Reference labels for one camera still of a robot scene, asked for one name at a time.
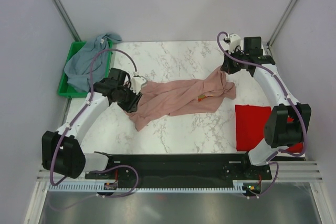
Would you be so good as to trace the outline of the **pink t shirt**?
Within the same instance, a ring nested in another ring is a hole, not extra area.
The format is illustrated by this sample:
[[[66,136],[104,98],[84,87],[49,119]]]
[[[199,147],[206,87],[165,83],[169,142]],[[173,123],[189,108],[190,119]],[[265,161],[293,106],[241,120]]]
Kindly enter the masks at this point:
[[[236,98],[235,84],[220,67],[203,80],[149,81],[141,92],[137,111],[126,113],[137,131],[165,115],[214,113],[225,98]]]

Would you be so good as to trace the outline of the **aluminium corner post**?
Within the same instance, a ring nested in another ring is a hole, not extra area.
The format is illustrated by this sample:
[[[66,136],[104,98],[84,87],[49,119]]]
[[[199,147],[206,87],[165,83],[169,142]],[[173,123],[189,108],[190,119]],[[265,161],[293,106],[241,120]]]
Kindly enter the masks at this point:
[[[71,36],[73,37],[74,41],[81,41],[81,38],[70,18],[68,15],[63,3],[61,0],[52,0],[54,6],[56,7],[58,13],[60,14],[63,22],[65,23],[68,31],[70,32]]]
[[[289,18],[290,14],[294,10],[298,0],[290,0],[289,3],[287,4],[279,22],[277,23],[275,29],[273,30],[270,38],[266,42],[266,46],[268,49],[271,49],[272,45],[275,43],[279,33],[281,32],[282,28],[284,27],[287,19]]]

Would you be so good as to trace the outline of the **folded red t shirt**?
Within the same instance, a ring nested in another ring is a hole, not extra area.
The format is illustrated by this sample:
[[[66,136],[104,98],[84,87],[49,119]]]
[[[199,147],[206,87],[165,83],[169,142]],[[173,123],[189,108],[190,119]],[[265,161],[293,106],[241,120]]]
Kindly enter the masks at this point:
[[[299,123],[292,106],[283,104],[270,106],[254,106],[254,105],[235,105],[236,112],[236,149],[237,151],[251,151],[264,138],[264,127],[276,107],[288,108],[287,122]],[[309,121],[311,117],[311,107],[308,104],[296,104],[295,107],[299,111],[304,121],[306,130],[308,131]],[[292,154],[299,154],[303,150],[303,143],[289,146],[286,151]]]

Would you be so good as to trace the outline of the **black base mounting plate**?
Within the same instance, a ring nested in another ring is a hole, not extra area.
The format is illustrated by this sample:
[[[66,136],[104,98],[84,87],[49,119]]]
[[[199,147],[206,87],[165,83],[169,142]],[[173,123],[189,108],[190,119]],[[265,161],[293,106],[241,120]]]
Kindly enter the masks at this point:
[[[116,179],[126,185],[141,182],[209,180],[270,180],[269,165],[253,166],[247,154],[120,154],[108,156],[106,172],[86,179]]]

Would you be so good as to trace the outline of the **right aluminium corner post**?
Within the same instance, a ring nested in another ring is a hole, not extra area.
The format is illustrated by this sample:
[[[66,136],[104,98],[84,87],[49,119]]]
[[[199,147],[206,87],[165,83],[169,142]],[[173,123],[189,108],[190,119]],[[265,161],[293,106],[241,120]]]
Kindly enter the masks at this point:
[[[266,46],[268,49],[271,49],[272,45],[275,43],[279,33],[281,32],[282,28],[284,27],[287,19],[289,18],[290,14],[294,10],[298,0],[290,0],[289,3],[287,4],[279,22],[277,23],[275,29],[273,30],[270,38],[266,42]]]

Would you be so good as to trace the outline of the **folded white t shirt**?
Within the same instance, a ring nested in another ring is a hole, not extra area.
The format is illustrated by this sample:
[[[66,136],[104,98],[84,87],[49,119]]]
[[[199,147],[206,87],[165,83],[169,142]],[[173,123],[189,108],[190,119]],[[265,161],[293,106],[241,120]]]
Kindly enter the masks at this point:
[[[282,152],[278,152],[276,156],[277,157],[290,157],[290,158],[305,158],[306,157],[305,154],[298,156],[298,153],[288,154],[288,153],[282,153]]]

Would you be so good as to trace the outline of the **aluminium rail frame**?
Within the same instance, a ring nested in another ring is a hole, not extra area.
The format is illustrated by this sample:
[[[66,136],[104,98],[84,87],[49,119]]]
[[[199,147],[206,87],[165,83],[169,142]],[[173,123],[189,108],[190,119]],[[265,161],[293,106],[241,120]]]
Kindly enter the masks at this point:
[[[60,185],[48,182],[41,170],[35,184],[25,223],[41,222],[49,191],[84,192],[104,196],[117,193],[237,193],[253,196],[251,185],[261,183],[322,182],[318,165],[302,158],[277,157],[254,166],[233,155],[115,155],[106,172],[87,172],[65,179]]]

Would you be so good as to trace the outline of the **grey-blue t shirt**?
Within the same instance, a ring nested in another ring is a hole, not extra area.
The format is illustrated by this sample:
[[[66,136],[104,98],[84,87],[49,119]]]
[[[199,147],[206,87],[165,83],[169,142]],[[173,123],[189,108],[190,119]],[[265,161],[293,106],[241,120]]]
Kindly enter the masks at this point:
[[[104,49],[110,48],[109,42],[120,43],[122,38],[115,33],[99,35],[95,39],[88,40],[77,53],[75,53],[64,67],[64,73],[68,78],[67,83],[76,92],[88,92],[90,89],[90,66],[94,56]],[[108,55],[111,51],[105,51],[95,60],[92,74],[93,81],[104,78],[108,64]]]

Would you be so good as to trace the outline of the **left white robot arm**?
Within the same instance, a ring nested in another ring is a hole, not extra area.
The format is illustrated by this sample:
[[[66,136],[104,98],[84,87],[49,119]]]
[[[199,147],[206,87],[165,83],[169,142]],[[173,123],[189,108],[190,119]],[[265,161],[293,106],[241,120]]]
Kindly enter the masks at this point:
[[[130,77],[112,68],[108,77],[93,84],[83,105],[73,119],[56,131],[46,131],[41,139],[42,166],[53,173],[77,178],[82,173],[97,171],[103,178],[111,178],[115,165],[106,154],[84,153],[81,142],[96,119],[113,103],[127,113],[135,112],[142,97],[141,89],[147,80],[142,76]]]

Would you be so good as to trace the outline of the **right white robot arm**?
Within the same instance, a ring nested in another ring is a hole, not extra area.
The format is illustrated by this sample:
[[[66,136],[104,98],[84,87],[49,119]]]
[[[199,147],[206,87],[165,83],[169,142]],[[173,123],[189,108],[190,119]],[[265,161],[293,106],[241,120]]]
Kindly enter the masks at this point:
[[[239,180],[271,179],[269,164],[278,153],[289,154],[289,148],[305,145],[311,117],[311,107],[296,99],[283,83],[272,56],[265,55],[260,37],[240,38],[237,34],[220,32],[217,43],[228,45],[222,49],[221,70],[227,74],[245,69],[261,86],[271,106],[271,114],[264,126],[264,137],[252,150],[234,164]]]

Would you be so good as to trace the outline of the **left aluminium corner post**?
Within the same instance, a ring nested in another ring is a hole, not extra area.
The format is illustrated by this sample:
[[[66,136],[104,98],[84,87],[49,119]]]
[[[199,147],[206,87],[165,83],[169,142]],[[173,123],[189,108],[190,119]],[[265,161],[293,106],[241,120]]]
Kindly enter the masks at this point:
[[[71,36],[73,37],[74,41],[81,41],[81,38],[70,18],[68,15],[63,3],[61,0],[52,0],[54,6],[56,7],[58,13],[60,14],[63,22],[65,23],[68,31],[70,32]]]

